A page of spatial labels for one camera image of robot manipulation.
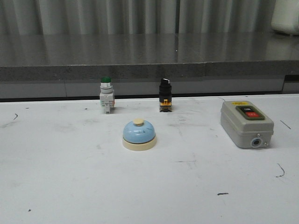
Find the push button switch box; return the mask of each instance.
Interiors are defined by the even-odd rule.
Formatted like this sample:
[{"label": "push button switch box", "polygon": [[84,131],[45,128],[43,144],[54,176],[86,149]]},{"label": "push button switch box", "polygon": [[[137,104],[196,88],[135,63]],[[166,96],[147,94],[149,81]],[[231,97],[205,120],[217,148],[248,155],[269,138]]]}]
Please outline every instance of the push button switch box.
[{"label": "push button switch box", "polygon": [[238,147],[260,148],[269,145],[274,122],[249,101],[226,101],[221,125]]}]

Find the red button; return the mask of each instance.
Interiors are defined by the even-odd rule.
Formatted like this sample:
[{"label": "red button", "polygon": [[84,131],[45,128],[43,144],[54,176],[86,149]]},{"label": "red button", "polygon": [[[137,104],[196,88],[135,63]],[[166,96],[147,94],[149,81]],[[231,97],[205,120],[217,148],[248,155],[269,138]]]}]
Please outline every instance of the red button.
[{"label": "red button", "polygon": [[246,112],[245,114],[249,118],[259,118],[260,117],[260,115],[258,115],[256,112]]}]

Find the black mark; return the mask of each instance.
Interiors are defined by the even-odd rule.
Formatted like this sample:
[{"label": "black mark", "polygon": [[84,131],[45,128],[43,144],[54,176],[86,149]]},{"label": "black mark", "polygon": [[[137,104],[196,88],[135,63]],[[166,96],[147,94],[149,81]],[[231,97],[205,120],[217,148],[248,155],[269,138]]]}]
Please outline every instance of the black mark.
[{"label": "black mark", "polygon": [[8,124],[4,124],[4,125],[2,125],[2,126],[0,126],[1,128],[6,128],[6,127],[9,127],[9,126],[12,126],[12,125],[14,125],[15,124],[15,122],[10,122],[10,123],[8,123]]},{"label": "black mark", "polygon": [[176,161],[176,162],[197,162],[197,160],[192,160],[192,161]]},{"label": "black mark", "polygon": [[168,126],[170,127],[206,127],[206,125],[202,125],[202,124],[188,124],[185,122],[179,123],[179,124],[168,124]]},{"label": "black mark", "polygon": [[290,128],[285,122],[283,122],[282,120],[280,120],[285,126],[287,126],[288,128]]},{"label": "black mark", "polygon": [[217,98],[222,99],[222,100],[225,102],[225,99],[223,99],[223,98],[221,98],[221,97],[217,97]]},{"label": "black mark", "polygon": [[282,169],[282,171],[284,172],[282,175],[280,175],[280,176],[276,176],[276,177],[282,177],[282,176],[284,176],[285,175],[285,170],[281,167],[281,165],[278,163],[278,165],[279,165],[279,167]]}]

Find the white table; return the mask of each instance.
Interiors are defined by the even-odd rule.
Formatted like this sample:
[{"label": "white table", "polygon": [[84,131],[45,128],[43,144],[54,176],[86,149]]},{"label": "white table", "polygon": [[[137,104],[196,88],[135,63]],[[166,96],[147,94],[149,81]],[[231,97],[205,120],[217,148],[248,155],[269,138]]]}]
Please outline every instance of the white table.
[{"label": "white table", "polygon": [[[235,146],[223,100],[274,121],[268,148]],[[122,99],[106,115],[97,100],[0,103],[0,223],[299,223],[299,95],[173,104],[163,113],[157,98]],[[154,148],[122,146],[134,118],[153,124]]]}]

